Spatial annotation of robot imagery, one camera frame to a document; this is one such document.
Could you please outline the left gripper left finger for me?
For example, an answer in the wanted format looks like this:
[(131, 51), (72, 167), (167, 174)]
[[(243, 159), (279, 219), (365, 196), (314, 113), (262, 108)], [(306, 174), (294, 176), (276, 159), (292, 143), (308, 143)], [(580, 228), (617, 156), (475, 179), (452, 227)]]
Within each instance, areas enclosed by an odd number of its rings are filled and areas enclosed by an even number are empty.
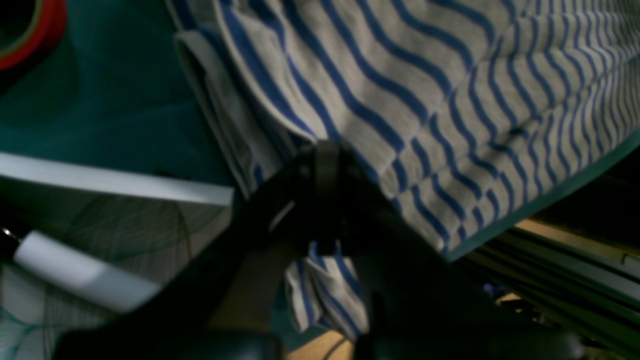
[(318, 165), (309, 147), (270, 178), (233, 223), (144, 305), (59, 338), (55, 360), (285, 360), (270, 317), (286, 269), (311, 239)]

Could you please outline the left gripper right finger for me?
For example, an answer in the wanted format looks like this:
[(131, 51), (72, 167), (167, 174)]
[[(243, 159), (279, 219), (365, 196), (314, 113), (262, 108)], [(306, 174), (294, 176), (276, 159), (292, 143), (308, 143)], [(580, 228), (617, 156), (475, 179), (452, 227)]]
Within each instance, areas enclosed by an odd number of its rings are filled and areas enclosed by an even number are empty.
[(501, 309), (421, 237), (354, 156), (330, 145), (338, 247), (356, 271), (368, 331), (355, 360), (578, 360), (578, 335)]

